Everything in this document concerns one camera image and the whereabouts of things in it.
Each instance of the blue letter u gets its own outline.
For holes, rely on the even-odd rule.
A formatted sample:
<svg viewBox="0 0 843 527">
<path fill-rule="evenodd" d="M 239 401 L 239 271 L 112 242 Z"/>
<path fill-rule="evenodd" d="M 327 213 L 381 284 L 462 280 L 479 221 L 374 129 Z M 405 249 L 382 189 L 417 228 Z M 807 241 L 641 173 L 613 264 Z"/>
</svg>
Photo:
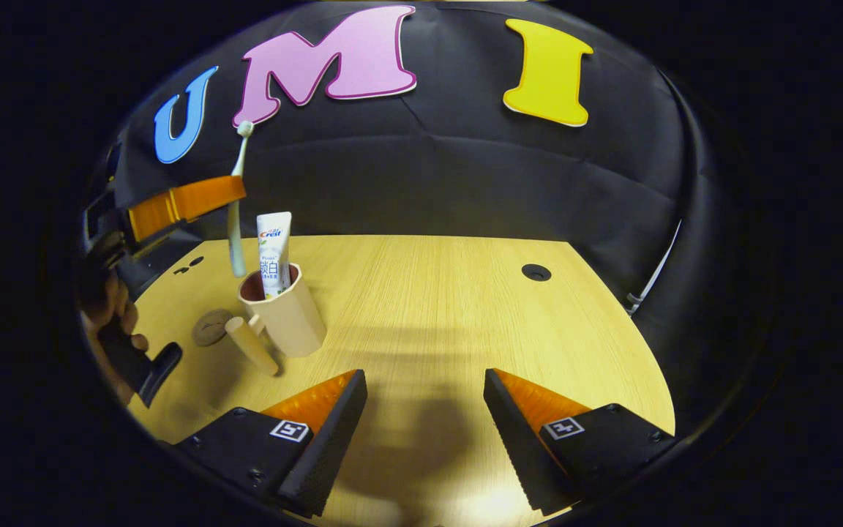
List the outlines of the blue letter u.
<svg viewBox="0 0 843 527">
<path fill-rule="evenodd" d="M 154 153 L 161 163 L 174 163 L 186 154 L 201 133 L 203 107 L 207 95 L 207 81 L 217 73 L 218 66 L 201 73 L 187 84 L 187 123 L 177 138 L 171 137 L 171 110 L 180 94 L 172 97 L 154 115 Z"/>
</svg>

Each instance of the orange gripper pad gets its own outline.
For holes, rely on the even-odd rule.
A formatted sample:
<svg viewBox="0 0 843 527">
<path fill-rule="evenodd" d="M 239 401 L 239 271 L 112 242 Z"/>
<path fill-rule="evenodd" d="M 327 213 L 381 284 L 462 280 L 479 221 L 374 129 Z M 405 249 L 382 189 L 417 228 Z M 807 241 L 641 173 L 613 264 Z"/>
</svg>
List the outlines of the orange gripper pad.
<svg viewBox="0 0 843 527">
<path fill-rule="evenodd" d="M 513 403 L 516 403 L 516 407 L 519 408 L 519 413 L 528 421 L 529 427 L 536 436 L 542 425 L 591 411 L 581 403 L 576 403 L 538 384 L 530 383 L 522 377 L 516 377 L 495 367 L 492 370 L 496 372 L 496 376 L 506 387 L 509 396 L 512 396 Z"/>
<path fill-rule="evenodd" d="M 337 404 L 340 394 L 344 393 L 344 388 L 347 387 L 347 383 L 351 381 L 356 371 L 349 370 L 347 373 L 337 375 L 337 377 L 328 379 L 321 384 L 315 384 L 304 392 L 266 408 L 261 411 L 261 414 L 277 419 L 305 423 L 317 435 L 321 431 L 321 426 L 323 426 L 327 416 L 330 416 L 331 410 L 334 409 L 334 404 Z"/>
<path fill-rule="evenodd" d="M 196 220 L 202 214 L 245 197 L 243 178 L 221 176 L 174 187 L 128 210 L 135 241 L 141 242 L 180 220 Z"/>
</svg>

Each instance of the round wooden disc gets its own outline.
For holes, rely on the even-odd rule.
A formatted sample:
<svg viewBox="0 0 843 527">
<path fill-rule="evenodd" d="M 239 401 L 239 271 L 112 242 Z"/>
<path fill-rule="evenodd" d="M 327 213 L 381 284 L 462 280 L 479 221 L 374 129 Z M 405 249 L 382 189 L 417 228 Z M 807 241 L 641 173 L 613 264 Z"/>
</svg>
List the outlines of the round wooden disc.
<svg viewBox="0 0 843 527">
<path fill-rule="evenodd" d="M 223 338 L 224 334 L 227 334 L 224 324 L 231 318 L 233 318 L 233 314 L 227 310 L 213 310 L 203 315 L 194 324 L 194 329 L 191 330 L 194 344 L 202 347 L 216 343 L 220 338 Z"/>
</svg>

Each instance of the toothbrush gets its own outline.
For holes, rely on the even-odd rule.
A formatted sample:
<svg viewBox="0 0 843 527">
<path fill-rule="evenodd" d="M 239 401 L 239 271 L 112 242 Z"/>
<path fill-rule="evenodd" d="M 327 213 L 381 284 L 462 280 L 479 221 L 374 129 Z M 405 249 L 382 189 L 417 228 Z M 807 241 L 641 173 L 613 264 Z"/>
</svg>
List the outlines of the toothbrush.
<svg viewBox="0 0 843 527">
<path fill-rule="evenodd" d="M 243 137 L 240 146 L 240 154 L 233 167 L 231 176 L 243 177 L 243 164 L 245 161 L 245 149 L 249 143 L 249 136 L 252 134 L 253 124 L 251 121 L 243 121 L 237 127 L 236 133 Z M 240 203 L 232 201 L 227 208 L 227 235 L 230 238 L 230 262 L 233 266 L 233 276 L 241 279 L 245 276 L 245 259 L 243 258 L 243 246 L 240 237 Z"/>
</svg>

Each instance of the black handle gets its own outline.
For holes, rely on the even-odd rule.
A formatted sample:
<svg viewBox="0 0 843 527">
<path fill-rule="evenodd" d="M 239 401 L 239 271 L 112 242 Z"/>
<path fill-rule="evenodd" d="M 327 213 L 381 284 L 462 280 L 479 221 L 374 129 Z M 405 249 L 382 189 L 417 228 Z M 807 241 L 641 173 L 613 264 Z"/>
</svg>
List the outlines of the black handle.
<svg viewBox="0 0 843 527">
<path fill-rule="evenodd" d="M 152 361 L 145 351 L 132 345 L 132 337 L 123 331 L 121 319 L 116 315 L 97 333 L 97 338 L 116 373 L 138 394 L 146 407 L 151 406 L 154 394 L 158 393 L 158 388 L 181 360 L 181 347 L 177 343 L 169 343 Z"/>
</svg>

